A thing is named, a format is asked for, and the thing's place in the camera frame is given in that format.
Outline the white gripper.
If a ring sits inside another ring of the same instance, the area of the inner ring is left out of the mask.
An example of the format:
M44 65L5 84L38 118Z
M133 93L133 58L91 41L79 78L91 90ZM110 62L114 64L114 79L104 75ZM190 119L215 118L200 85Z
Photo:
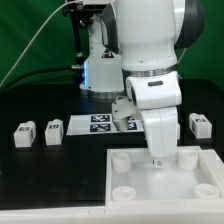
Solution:
M140 110L131 99L119 96L112 103L112 121L118 131L128 129L128 117L143 122L148 149L154 158L168 158L177 150L178 113L176 107ZM162 159L154 159L155 168L162 168Z

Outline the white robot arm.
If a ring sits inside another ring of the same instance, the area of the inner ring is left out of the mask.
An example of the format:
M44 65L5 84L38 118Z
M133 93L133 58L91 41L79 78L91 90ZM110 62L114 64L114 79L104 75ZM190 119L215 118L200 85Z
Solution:
M90 56L81 90L95 97L115 95L113 122L143 121L154 166L176 156L177 106L182 102L175 50L191 46L204 28L200 0L84 0L95 5Z

